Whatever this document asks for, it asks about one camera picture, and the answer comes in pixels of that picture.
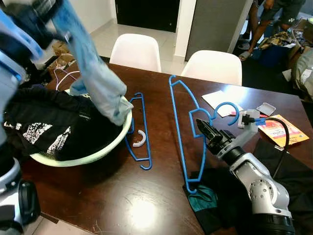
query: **dark door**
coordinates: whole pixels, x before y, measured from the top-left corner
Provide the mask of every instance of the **dark door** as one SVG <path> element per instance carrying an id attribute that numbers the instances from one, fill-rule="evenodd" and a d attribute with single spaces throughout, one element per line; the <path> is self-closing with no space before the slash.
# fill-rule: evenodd
<path id="1" fill-rule="evenodd" d="M 176 32 L 179 0 L 115 0 L 117 22 Z"/>

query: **white chair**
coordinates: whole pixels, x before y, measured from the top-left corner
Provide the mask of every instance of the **white chair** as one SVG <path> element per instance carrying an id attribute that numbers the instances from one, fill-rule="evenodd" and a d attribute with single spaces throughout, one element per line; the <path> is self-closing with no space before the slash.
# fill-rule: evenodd
<path id="1" fill-rule="evenodd" d="M 161 72 L 157 41 L 145 35 L 123 34 L 114 44 L 110 63 Z"/>
<path id="2" fill-rule="evenodd" d="M 241 61 L 233 54 L 200 50 L 190 57 L 181 76 L 241 86 Z"/>

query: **wooden table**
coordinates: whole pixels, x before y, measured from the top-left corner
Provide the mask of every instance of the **wooden table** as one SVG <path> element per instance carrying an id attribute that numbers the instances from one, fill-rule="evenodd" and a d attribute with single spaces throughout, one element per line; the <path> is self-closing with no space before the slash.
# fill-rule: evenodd
<path id="1" fill-rule="evenodd" d="M 88 165 L 55 168 L 29 160 L 22 166 L 23 175 L 35 182 L 43 214 L 96 234 L 203 234 L 182 190 L 184 180 L 170 98 L 169 75 L 109 66 L 128 86 L 127 99 L 132 98 L 136 92 L 145 95 L 153 168 L 150 171 L 142 170 L 139 167 L 141 163 L 133 160 L 124 142 L 111 154 Z M 74 70 L 77 70 L 76 66 L 68 69 Z M 272 104 L 277 108 L 276 114 L 281 114 L 310 137 L 308 141 L 292 145 L 289 151 L 295 158 L 313 168 L 313 130 L 298 97 L 197 79 L 179 79 L 189 86 L 200 106 L 210 113 L 213 113 L 212 108 L 201 96 L 218 90 L 232 94 L 234 101 L 244 109 L 256 108 L 262 102 Z M 68 88 L 71 82 L 72 79 L 68 78 L 60 89 Z M 199 169 L 201 161 L 201 141 L 192 138 L 188 118 L 188 111 L 194 109 L 194 105 L 181 86 L 175 87 L 175 95 L 190 172 Z M 144 130 L 140 101 L 135 101 L 134 106 L 136 131 Z M 236 125 L 227 126 L 230 119 L 231 117 L 218 117 L 214 125 L 238 135 L 241 130 Z M 257 134 L 244 149 L 253 152 L 259 137 L 260 134 Z M 140 139 L 140 136 L 134 135 L 130 142 L 136 139 Z M 145 147 L 136 149 L 135 153 L 138 157 L 147 156 Z M 208 153 L 207 165 L 218 167 L 224 163 Z M 236 233 L 230 229 L 219 230 L 214 234 Z"/>

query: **orange booklet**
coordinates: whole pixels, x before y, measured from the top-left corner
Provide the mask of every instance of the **orange booklet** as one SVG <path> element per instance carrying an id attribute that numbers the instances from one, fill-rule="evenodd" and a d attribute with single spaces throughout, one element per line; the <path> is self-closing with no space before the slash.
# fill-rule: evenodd
<path id="1" fill-rule="evenodd" d="M 300 141 L 308 140 L 309 137 L 302 131 L 284 119 L 281 115 L 274 115 L 271 118 L 281 119 L 288 127 L 289 130 L 289 145 L 298 143 Z M 267 120 L 266 125 L 259 126 L 259 129 L 267 134 L 273 141 L 275 141 L 280 147 L 284 147 L 286 143 L 285 129 L 279 122 Z"/>

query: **green cloth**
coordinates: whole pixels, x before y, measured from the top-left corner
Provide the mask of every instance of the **green cloth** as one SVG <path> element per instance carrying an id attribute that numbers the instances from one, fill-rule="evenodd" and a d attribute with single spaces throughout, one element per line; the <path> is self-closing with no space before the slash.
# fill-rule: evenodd
<path id="1" fill-rule="evenodd" d="M 189 203 L 194 212 L 217 207 L 217 195 L 210 188 L 199 185 L 195 194 L 188 195 Z"/>

